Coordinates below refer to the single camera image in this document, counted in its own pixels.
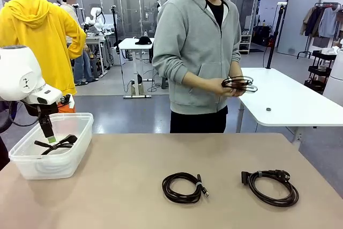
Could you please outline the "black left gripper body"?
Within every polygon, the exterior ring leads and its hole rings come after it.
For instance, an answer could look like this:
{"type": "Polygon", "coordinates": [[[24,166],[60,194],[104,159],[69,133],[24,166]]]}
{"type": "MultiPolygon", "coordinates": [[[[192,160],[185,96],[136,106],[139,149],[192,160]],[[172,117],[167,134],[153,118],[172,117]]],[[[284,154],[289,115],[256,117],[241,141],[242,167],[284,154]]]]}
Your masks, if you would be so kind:
{"type": "Polygon", "coordinates": [[[51,105],[45,104],[28,104],[24,102],[25,108],[30,116],[36,117],[33,124],[39,123],[51,123],[50,115],[58,113],[58,105],[53,102],[51,105]]]}

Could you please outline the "person's right hand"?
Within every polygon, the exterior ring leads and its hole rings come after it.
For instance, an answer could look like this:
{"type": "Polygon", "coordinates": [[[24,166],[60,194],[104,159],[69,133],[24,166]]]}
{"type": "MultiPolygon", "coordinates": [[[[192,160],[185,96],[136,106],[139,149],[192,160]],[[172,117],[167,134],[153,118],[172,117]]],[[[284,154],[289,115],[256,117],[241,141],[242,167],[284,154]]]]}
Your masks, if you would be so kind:
{"type": "Polygon", "coordinates": [[[224,82],[223,79],[217,79],[217,83],[218,83],[218,86],[216,89],[217,95],[221,95],[224,97],[240,97],[246,92],[246,89],[245,91],[238,91],[232,88],[231,82],[230,83],[224,82]]]}

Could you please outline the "person's left hand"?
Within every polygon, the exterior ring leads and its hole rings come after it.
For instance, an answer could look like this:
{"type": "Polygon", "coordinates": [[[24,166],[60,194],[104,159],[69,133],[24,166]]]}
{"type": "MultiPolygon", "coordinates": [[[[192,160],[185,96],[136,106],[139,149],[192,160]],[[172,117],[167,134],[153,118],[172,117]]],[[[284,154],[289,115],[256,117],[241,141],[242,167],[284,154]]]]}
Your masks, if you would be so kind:
{"type": "Polygon", "coordinates": [[[231,79],[232,88],[238,91],[245,91],[247,82],[243,75],[233,76],[233,77],[230,77],[230,79],[231,79]]]}

